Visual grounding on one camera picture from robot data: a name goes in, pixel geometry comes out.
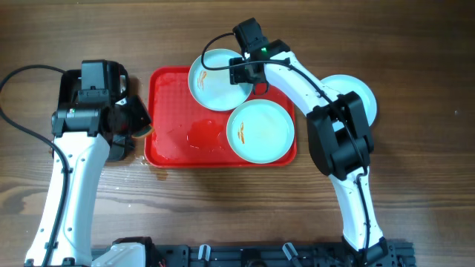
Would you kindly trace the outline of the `orange green sponge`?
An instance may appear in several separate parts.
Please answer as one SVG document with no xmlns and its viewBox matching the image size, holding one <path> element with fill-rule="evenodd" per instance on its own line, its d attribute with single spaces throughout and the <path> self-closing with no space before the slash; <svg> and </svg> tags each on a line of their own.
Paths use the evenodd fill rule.
<svg viewBox="0 0 475 267">
<path fill-rule="evenodd" d="M 135 139 L 142 139 L 149 136 L 153 132 L 154 132 L 154 128 L 151 125 L 147 125 L 143 129 L 137 131 L 136 133 L 133 133 L 131 137 Z"/>
</svg>

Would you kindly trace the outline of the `light blue plate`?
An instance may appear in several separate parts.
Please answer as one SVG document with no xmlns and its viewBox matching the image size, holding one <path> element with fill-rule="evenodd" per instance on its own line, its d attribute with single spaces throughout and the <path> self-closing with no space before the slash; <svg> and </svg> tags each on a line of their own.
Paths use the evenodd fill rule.
<svg viewBox="0 0 475 267">
<path fill-rule="evenodd" d="M 278 103 L 253 99 L 231 113 L 226 137 L 241 159 L 263 165 L 278 161 L 290 151 L 295 126 L 288 111 Z"/>
<path fill-rule="evenodd" d="M 188 85 L 193 98 L 212 111 L 230 111 L 244 103 L 252 84 L 231 84 L 229 70 L 207 70 L 199 56 L 191 65 Z"/>
<path fill-rule="evenodd" d="M 354 76 L 336 74 L 322 79 L 321 82 L 325 85 L 326 93 L 332 91 L 334 95 L 344 95 L 351 91 L 356 92 L 364 104 L 369 126 L 374 123 L 378 112 L 377 101 L 371 89 L 363 81 Z"/>
</svg>

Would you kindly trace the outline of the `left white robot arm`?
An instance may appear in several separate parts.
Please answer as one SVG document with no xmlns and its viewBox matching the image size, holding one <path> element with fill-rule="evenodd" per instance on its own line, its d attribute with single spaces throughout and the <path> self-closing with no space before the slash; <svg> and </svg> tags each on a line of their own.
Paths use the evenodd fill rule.
<svg viewBox="0 0 475 267">
<path fill-rule="evenodd" d="M 53 171 L 26 266 L 90 266 L 91 225 L 99 178 L 111 149 L 149 135 L 151 117 L 129 91 L 118 62 L 85 60 L 62 75 L 51 118 Z"/>
</svg>

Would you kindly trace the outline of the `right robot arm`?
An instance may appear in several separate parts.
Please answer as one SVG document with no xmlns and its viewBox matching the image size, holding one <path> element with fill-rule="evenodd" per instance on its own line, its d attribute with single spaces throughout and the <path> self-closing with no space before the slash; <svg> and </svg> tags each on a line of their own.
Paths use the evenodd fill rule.
<svg viewBox="0 0 475 267">
<path fill-rule="evenodd" d="M 276 87 L 305 115 L 310 156 L 334 186 L 344 224 L 343 242 L 356 264 L 369 266 L 385 257 L 385 238 L 369 189 L 374 141 L 362 93 L 325 85 L 287 44 L 280 39 L 270 42 L 254 18 L 235 26 L 232 35 L 241 56 L 229 62 L 231 82 Z"/>
</svg>

